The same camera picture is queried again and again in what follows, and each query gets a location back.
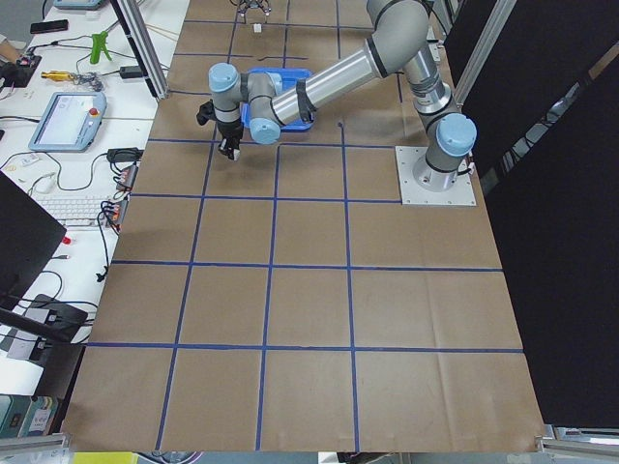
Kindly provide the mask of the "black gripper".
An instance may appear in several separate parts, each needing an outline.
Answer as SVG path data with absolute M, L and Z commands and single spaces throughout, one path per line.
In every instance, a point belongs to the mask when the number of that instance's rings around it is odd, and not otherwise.
M 229 160 L 232 160 L 231 155 L 235 149 L 241 152 L 240 140 L 242 139 L 242 121 L 217 121 L 217 128 L 223 138 L 218 150 L 222 155 L 226 156 Z
M 270 17 L 272 8 L 265 0 L 245 0 L 244 3 L 240 3 L 237 9 L 237 15 L 243 20 L 247 20 L 247 10 L 249 6 L 261 6 L 261 10 L 266 18 Z

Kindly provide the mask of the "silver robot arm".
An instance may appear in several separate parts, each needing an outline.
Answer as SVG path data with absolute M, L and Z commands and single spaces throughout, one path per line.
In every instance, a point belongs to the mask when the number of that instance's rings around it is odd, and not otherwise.
M 236 160 L 245 131 L 258 144 L 274 144 L 289 123 L 309 122 L 323 105 L 374 79 L 402 72 L 429 141 L 426 154 L 413 167 L 414 179 L 429 191 L 450 189 L 476 142 L 477 129 L 457 110 L 453 92 L 433 60 L 427 43 L 427 9 L 413 0 L 369 1 L 367 12 L 373 32 L 360 49 L 297 80 L 286 91 L 271 73 L 239 72 L 226 63 L 212 66 L 208 71 L 212 98 L 200 105 L 197 123 L 215 122 L 221 134 L 220 152 Z

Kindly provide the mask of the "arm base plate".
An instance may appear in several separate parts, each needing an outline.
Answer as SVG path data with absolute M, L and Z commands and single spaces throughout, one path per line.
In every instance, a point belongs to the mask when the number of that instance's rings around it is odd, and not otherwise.
M 427 147 L 396 146 L 398 182 L 403 206 L 475 207 L 470 169 L 463 160 L 456 171 L 442 173 L 426 160 Z

